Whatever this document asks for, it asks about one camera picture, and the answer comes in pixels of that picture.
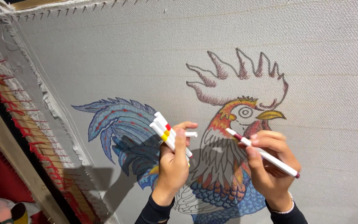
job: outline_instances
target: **woven canvas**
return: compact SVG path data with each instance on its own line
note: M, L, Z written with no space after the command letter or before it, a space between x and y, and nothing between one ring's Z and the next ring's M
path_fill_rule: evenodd
M0 17L0 51L21 49L31 72L17 77L45 85L27 91L120 223L155 187L160 111L199 124L170 223L271 223L230 127L287 136L309 223L358 224L358 2L86 1Z

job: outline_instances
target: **bracelet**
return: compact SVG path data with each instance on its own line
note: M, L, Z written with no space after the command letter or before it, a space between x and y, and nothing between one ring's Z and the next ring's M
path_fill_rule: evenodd
M276 213L279 213L279 214L288 214L294 209L294 206L295 206L294 199L292 198L291 193L288 192L288 194L290 194L291 202L292 202L292 206L291 206L290 210L285 211L285 212L279 212L279 211L272 211L272 212L276 212Z

